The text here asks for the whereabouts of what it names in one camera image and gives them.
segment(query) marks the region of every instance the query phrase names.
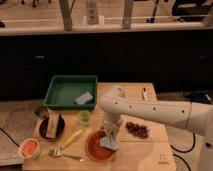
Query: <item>plastic cup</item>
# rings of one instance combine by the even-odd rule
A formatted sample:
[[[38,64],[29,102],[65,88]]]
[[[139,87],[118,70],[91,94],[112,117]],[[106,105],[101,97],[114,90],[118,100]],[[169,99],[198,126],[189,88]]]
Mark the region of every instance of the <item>plastic cup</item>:
[[[78,113],[79,122],[83,126],[89,126],[91,113],[87,110],[80,111]]]

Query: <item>green plastic tray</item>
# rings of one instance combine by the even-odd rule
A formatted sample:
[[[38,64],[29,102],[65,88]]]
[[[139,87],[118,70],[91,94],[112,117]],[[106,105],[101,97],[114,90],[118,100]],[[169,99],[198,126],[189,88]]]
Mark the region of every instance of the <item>green plastic tray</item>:
[[[90,92],[93,100],[78,105],[75,99],[86,92]],[[44,106],[50,109],[88,109],[91,110],[97,103],[97,76],[53,76],[46,97]]]

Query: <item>fork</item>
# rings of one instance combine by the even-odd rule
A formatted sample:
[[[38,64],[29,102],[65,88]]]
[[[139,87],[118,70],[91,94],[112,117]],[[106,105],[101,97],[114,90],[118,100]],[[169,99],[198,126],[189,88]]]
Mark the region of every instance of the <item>fork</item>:
[[[60,149],[50,149],[48,155],[52,157],[64,156],[64,157],[69,157],[80,162],[84,161],[82,157],[63,154]]]

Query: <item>brown food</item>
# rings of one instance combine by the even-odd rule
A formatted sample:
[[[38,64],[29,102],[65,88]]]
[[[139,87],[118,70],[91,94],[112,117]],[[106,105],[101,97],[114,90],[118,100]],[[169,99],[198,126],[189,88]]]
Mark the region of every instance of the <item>brown food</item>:
[[[127,122],[126,128],[129,133],[139,138],[147,138],[149,136],[149,129],[146,125],[139,125],[133,122]]]

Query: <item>table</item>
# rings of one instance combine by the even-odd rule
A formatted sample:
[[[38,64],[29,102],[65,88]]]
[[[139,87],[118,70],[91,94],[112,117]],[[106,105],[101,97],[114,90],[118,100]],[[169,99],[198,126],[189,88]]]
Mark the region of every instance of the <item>table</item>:
[[[151,83],[99,83],[98,99],[113,85],[124,88],[127,98],[143,100],[142,89],[146,88],[148,100],[156,100],[154,87]],[[39,135],[38,121],[33,137],[37,138],[41,146],[41,155],[34,160],[25,160],[23,170],[71,170],[71,171],[175,171],[176,165],[168,141],[165,126],[162,124],[146,121],[126,115],[122,115],[123,124],[117,136],[119,150],[112,161],[97,163],[91,161],[85,153],[85,141],[90,133],[101,128],[103,111],[98,107],[92,112],[89,127],[80,126],[78,123],[77,110],[52,111],[62,114],[65,120],[65,130],[56,141],[47,141]],[[150,135],[147,139],[139,139],[127,132],[125,123],[132,121],[147,125]],[[84,162],[78,162],[69,158],[51,158],[48,156],[50,148],[60,147],[76,127],[83,129],[83,135],[79,140],[64,150],[64,153],[84,157]]]

